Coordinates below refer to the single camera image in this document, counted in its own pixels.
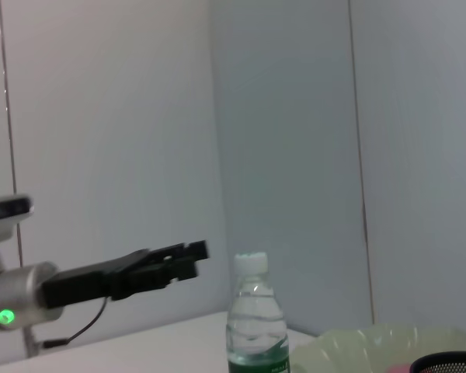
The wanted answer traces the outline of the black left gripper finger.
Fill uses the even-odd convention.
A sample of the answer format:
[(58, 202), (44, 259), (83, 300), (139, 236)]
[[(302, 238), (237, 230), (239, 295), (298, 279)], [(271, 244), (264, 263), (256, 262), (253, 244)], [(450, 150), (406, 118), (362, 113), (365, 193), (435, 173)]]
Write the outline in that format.
[(181, 259), (193, 262), (209, 258), (207, 242), (205, 240), (180, 243), (161, 249), (152, 250), (146, 257), (148, 263), (164, 263), (166, 260), (176, 261)]
[(113, 300), (166, 288), (173, 281), (185, 281), (198, 276), (193, 258), (165, 260), (161, 263), (124, 267), (113, 274)]

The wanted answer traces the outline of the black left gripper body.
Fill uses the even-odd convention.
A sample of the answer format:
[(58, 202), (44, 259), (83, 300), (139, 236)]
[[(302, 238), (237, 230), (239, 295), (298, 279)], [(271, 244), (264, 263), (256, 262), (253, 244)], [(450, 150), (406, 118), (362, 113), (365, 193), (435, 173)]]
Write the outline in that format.
[(56, 273), (42, 283), (46, 308), (63, 308), (110, 295), (112, 274), (139, 264), (149, 253), (148, 249), (140, 249), (120, 258)]

